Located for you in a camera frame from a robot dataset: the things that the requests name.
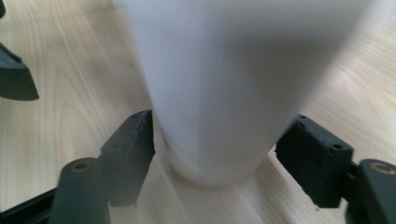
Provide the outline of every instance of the white cylindrical object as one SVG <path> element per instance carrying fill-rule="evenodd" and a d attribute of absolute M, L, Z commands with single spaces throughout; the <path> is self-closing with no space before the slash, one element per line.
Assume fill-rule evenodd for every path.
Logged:
<path fill-rule="evenodd" d="M 286 130 L 369 0 L 129 0 L 174 167 L 223 185 Z"/>

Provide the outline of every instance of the wooden table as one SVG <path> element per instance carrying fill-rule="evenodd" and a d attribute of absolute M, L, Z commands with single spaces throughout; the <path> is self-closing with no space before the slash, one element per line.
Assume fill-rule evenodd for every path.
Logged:
<path fill-rule="evenodd" d="M 40 99 L 0 98 L 0 209 L 56 187 L 68 162 L 96 157 L 134 112 L 150 108 L 123 1 L 5 0 L 0 41 L 29 66 Z M 382 0 L 302 109 L 352 145 L 354 161 L 396 163 L 396 1 Z M 158 154 L 137 208 L 111 209 L 119 223 L 342 223 L 317 209 L 272 151 L 247 181 L 204 189 L 179 178 Z"/>

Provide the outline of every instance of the light wood tabletop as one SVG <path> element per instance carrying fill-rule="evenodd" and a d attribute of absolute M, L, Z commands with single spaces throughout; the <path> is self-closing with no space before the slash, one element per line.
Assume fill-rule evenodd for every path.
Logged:
<path fill-rule="evenodd" d="M 151 108 L 117 0 L 4 0 L 0 42 L 30 68 L 40 99 L 0 98 L 0 210 L 57 185 L 70 161 L 97 157 L 131 114 Z M 396 1 L 364 18 L 301 113 L 355 148 L 354 161 L 396 163 Z M 343 223 L 317 209 L 271 151 L 246 181 L 205 189 L 175 175 L 155 127 L 157 155 L 137 207 L 114 223 Z"/>

